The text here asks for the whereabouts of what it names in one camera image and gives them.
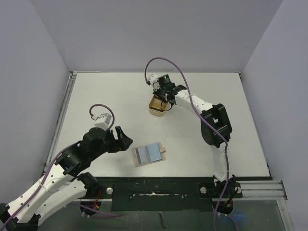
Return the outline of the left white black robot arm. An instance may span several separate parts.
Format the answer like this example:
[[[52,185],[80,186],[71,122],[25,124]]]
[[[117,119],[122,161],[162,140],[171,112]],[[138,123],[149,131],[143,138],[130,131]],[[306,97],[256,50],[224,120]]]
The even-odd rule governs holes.
[[[117,126],[112,130],[91,128],[82,140],[60,151],[44,175],[15,200],[0,205],[2,229],[36,231],[43,219],[70,202],[94,197],[96,179],[84,170],[104,153],[126,151],[133,143]]]

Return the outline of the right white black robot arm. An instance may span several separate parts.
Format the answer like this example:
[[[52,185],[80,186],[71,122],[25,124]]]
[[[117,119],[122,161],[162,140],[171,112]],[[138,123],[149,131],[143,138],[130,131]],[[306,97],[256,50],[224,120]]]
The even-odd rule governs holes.
[[[228,160],[228,142],[232,127],[222,104],[208,103],[191,93],[188,85],[176,85],[168,74],[158,76],[151,74],[147,84],[153,87],[153,94],[163,103],[170,106],[181,106],[201,120],[201,135],[210,145],[214,160],[215,193],[224,197],[231,192],[231,177]]]

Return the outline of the beige leather card holder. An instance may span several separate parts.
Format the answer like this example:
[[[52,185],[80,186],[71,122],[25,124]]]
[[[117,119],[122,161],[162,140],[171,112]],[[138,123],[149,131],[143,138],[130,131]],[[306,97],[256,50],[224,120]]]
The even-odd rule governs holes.
[[[137,163],[137,158],[135,154],[135,149],[138,147],[132,148],[132,156],[133,156],[135,167],[141,167],[141,166],[153,164],[156,162],[161,162],[166,159],[165,157],[166,149],[165,147],[162,146],[161,142],[154,142],[154,143],[143,145],[143,146],[145,146],[147,149],[148,162],[145,164],[139,165]]]

